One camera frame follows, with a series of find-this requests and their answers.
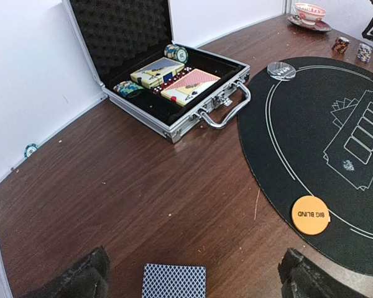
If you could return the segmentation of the orange black chip stack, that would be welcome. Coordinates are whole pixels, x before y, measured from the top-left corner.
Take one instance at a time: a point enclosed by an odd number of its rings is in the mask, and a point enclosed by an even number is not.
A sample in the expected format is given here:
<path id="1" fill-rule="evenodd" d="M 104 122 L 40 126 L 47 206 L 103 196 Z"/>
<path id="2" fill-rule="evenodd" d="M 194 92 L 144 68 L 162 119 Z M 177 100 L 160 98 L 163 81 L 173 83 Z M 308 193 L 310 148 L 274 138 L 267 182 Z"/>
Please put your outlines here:
<path id="1" fill-rule="evenodd" d="M 331 49 L 337 53 L 343 54 L 348 49 L 350 43 L 351 42 L 348 38 L 339 36 L 336 38 Z"/>

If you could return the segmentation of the orange big blind button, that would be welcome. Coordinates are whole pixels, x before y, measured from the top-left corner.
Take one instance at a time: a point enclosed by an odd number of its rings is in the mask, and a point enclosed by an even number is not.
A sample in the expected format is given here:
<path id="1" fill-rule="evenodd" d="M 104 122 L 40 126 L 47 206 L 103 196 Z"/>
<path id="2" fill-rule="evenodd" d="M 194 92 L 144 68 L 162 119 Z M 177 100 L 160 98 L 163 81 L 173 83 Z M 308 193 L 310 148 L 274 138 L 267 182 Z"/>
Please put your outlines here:
<path id="1" fill-rule="evenodd" d="M 330 223 L 328 206 L 316 196 L 302 196 L 292 206 L 292 223 L 305 235 L 318 235 Z"/>

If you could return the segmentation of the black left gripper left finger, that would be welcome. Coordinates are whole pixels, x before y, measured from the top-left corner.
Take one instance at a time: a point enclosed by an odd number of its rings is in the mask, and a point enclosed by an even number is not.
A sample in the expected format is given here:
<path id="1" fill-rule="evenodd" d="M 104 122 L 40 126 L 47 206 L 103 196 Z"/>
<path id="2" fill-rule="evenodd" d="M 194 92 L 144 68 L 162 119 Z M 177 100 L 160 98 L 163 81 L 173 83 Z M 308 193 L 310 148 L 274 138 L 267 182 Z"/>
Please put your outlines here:
<path id="1" fill-rule="evenodd" d="M 103 247 L 96 247 L 61 275 L 24 297 L 107 297 L 110 260 Z"/>

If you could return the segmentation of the blue white chip stack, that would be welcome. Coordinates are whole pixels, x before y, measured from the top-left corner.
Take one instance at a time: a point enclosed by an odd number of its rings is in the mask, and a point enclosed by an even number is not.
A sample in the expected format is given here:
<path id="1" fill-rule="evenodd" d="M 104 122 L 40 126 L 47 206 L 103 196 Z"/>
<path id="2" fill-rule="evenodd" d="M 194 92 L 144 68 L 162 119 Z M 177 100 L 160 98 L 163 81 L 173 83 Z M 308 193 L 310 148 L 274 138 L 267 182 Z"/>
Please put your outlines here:
<path id="1" fill-rule="evenodd" d="M 357 58 L 364 63 L 368 63 L 371 59 L 371 55 L 372 47 L 365 43 L 360 43 L 357 51 Z"/>

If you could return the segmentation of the blue patterned card deck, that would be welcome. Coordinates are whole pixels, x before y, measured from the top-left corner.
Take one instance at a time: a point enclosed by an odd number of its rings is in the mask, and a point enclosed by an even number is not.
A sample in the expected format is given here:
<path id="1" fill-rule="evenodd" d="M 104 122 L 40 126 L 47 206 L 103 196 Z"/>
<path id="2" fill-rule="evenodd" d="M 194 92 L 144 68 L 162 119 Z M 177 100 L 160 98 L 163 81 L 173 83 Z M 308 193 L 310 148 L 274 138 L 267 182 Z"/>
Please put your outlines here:
<path id="1" fill-rule="evenodd" d="M 147 263 L 142 282 L 143 298 L 206 297 L 206 268 Z"/>

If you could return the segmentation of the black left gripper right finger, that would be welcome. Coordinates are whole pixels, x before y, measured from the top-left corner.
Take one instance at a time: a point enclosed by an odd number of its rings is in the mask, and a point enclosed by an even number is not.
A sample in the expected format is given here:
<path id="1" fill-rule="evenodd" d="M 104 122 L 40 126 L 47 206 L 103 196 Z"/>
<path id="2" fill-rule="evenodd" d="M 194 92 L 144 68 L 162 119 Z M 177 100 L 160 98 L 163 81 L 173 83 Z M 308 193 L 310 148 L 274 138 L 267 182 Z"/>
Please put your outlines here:
<path id="1" fill-rule="evenodd" d="M 337 281 L 306 256 L 288 248 L 278 265 L 282 297 L 358 297 L 365 295 Z"/>

